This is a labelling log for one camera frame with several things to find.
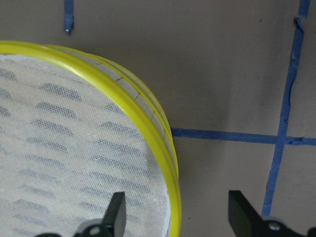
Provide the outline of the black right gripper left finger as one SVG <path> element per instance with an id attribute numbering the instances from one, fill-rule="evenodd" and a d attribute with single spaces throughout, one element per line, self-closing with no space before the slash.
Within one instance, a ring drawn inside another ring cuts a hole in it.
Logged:
<path id="1" fill-rule="evenodd" d="M 102 224 L 108 230 L 124 230 L 126 226 L 125 192 L 113 194 Z"/>

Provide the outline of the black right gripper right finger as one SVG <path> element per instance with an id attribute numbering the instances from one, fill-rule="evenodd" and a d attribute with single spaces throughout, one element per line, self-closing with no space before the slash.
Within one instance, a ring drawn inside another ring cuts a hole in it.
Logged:
<path id="1" fill-rule="evenodd" d="M 241 191 L 229 190 L 228 220 L 236 237 L 264 236 L 263 219 Z"/>

